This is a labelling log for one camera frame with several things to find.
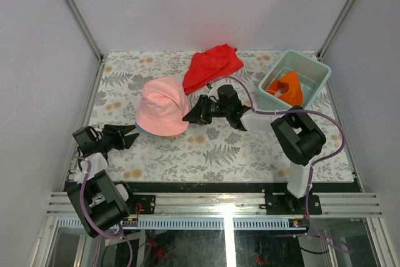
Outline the red cloth hat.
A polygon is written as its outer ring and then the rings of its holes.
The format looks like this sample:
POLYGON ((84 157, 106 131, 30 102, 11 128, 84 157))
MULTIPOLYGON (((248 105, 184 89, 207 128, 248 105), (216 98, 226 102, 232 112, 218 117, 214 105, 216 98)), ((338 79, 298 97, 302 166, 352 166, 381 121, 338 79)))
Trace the red cloth hat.
POLYGON ((229 76, 240 70, 244 63, 236 51, 236 48, 223 44, 195 53, 182 82, 185 94, 191 94, 218 77, 229 76))

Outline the wooden hat stand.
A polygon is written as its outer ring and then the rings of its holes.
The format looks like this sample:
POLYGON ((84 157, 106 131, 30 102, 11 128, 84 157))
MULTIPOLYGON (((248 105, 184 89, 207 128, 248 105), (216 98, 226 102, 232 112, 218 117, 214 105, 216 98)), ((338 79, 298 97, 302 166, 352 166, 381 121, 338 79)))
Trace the wooden hat stand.
POLYGON ((178 139, 184 135, 185 135, 184 133, 179 133, 179 134, 174 134, 174 135, 169 135, 169 136, 157 136, 157 137, 159 137, 161 139, 178 139))

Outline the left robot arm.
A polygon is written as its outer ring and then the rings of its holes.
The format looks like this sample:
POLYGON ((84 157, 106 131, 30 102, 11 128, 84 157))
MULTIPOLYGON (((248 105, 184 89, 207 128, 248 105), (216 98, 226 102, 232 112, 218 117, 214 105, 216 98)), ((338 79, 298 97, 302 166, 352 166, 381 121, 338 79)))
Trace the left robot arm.
POLYGON ((137 199, 125 182, 116 184, 107 173, 109 152, 129 149, 139 136, 136 126, 86 126, 72 135, 80 172, 67 196, 90 237, 119 238, 122 221, 134 212, 137 199))

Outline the teal plastic bin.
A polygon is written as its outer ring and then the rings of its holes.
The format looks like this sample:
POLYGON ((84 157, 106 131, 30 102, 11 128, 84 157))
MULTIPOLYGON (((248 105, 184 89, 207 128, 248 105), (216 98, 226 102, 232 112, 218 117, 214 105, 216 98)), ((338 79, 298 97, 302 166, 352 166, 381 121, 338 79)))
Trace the teal plastic bin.
POLYGON ((291 72, 296 73, 299 81, 302 92, 301 107, 309 109, 330 77, 331 68, 299 51, 285 51, 258 84, 257 105, 261 109, 285 111, 292 107, 291 104, 277 97, 269 88, 273 82, 291 72))

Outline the pink hat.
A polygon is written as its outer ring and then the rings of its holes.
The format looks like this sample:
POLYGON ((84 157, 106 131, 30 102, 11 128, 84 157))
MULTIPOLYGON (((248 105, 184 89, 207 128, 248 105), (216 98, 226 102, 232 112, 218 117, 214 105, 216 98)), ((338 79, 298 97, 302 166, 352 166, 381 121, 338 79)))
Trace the pink hat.
POLYGON ((157 78, 143 86, 136 123, 156 136, 179 134, 189 127, 182 118, 190 110, 190 100, 177 78, 157 78))

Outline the orange hat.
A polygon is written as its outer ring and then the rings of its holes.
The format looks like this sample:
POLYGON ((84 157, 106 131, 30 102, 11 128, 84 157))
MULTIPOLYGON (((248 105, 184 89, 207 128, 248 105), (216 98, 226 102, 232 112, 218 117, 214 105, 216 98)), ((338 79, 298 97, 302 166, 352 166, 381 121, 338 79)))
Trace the orange hat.
POLYGON ((303 103, 303 92, 298 74, 294 71, 275 79, 266 88, 266 92, 291 106, 301 106, 303 103))

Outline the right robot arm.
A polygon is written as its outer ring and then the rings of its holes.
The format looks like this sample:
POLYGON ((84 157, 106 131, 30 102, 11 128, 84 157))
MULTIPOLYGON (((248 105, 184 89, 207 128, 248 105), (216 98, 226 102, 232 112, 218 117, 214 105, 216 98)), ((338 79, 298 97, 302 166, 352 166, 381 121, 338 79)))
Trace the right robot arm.
POLYGON ((272 130, 290 161, 291 174, 284 196, 267 201, 267 210, 271 214, 300 214, 309 212, 310 205, 314 203, 310 200, 311 160, 321 153, 326 143, 324 133, 302 109, 294 106, 288 113, 268 120, 267 115, 256 114, 251 107, 244 105, 233 86, 225 84, 217 88, 213 95, 200 95, 197 103, 182 120, 195 124, 211 124, 213 118, 226 118, 236 130, 272 130))

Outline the blue bucket hat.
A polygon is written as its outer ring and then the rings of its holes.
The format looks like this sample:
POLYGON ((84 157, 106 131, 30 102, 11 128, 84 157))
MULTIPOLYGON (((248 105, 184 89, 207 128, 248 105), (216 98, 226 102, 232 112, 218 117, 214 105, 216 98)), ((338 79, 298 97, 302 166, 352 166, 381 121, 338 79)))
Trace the blue bucket hat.
POLYGON ((146 131, 145 129, 143 129, 142 127, 140 127, 137 123, 135 124, 135 127, 142 134, 146 134, 148 136, 156 136, 155 134, 150 133, 150 132, 146 131))

